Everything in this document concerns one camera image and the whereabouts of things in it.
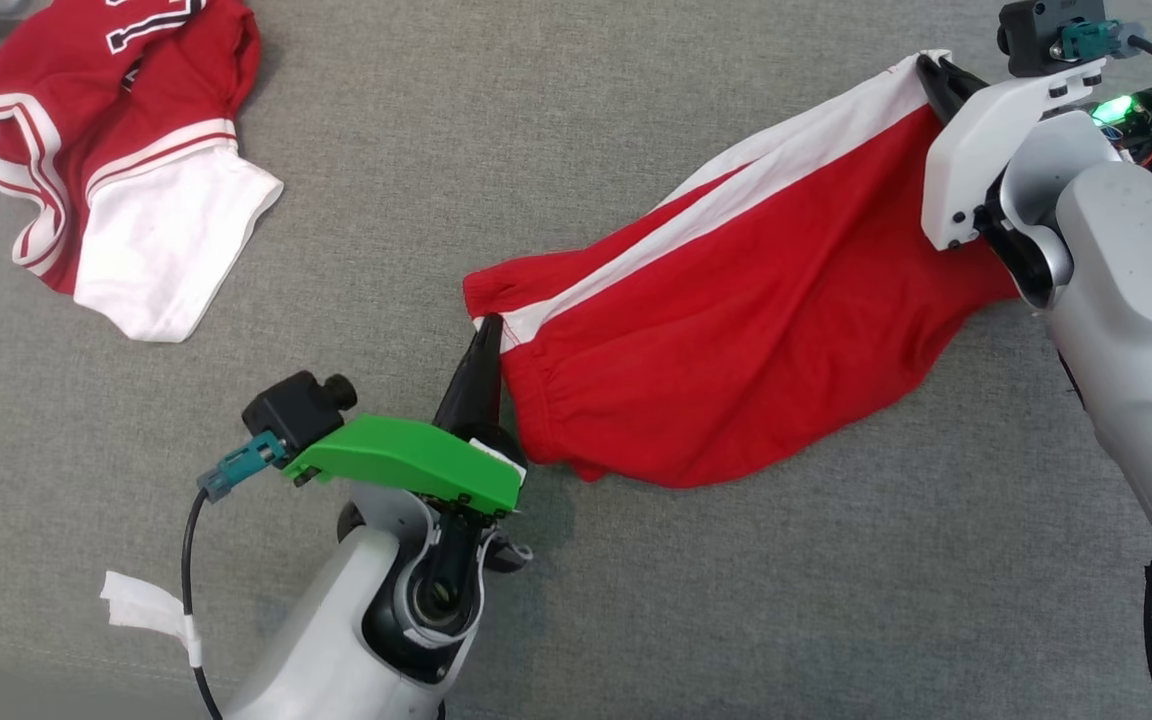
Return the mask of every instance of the led light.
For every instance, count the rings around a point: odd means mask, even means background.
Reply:
[[[1123,120],[1123,118],[1128,118],[1128,113],[1132,111],[1134,105],[1135,100],[1129,94],[1115,97],[1114,100],[1102,103],[1096,109],[1092,109],[1092,119],[1098,124],[1112,126]]]

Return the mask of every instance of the green bracket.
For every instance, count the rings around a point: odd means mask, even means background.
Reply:
[[[429,423],[361,415],[306,447],[283,475],[349,478],[462,502],[486,515],[518,505],[518,469]]]

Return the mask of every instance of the cable connector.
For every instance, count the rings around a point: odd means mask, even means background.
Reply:
[[[230,452],[215,464],[215,469],[198,475],[198,488],[207,492],[207,501],[214,503],[229,495],[229,491],[260,470],[287,458],[287,448],[278,441],[273,432],[265,430],[251,442]]]
[[[1132,36],[1144,36],[1140,23],[1104,20],[1100,23],[1071,24],[1061,28],[1060,44],[1052,47],[1052,58],[1070,63],[1106,56],[1124,60],[1140,54],[1138,47],[1128,41]]]

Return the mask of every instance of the red fabric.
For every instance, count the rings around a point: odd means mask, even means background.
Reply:
[[[56,0],[0,47],[0,187],[51,214],[26,228],[13,259],[73,295],[86,227],[88,182],[205,120],[233,120],[260,62],[260,36],[241,0]],[[15,109],[13,118],[1,118]],[[46,131],[54,127],[55,132]],[[177,150],[234,142],[215,128]]]
[[[589,480],[613,471],[703,486],[791,456],[918,386],[968,316],[1015,296],[986,243],[938,252],[924,237],[924,158],[938,132],[931,109],[915,111],[508,350],[526,455]],[[548,300],[738,175],[589,250],[468,275],[470,314]]]

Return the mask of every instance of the clothing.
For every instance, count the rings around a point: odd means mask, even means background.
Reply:
[[[470,316],[506,320],[531,460],[744,477],[904,396],[968,316],[1016,295],[986,243],[923,234],[941,128],[915,60],[723,151],[586,250],[468,275]]]
[[[282,183],[238,158],[260,63],[240,0],[58,0],[0,47],[13,259],[129,338],[179,342]]]

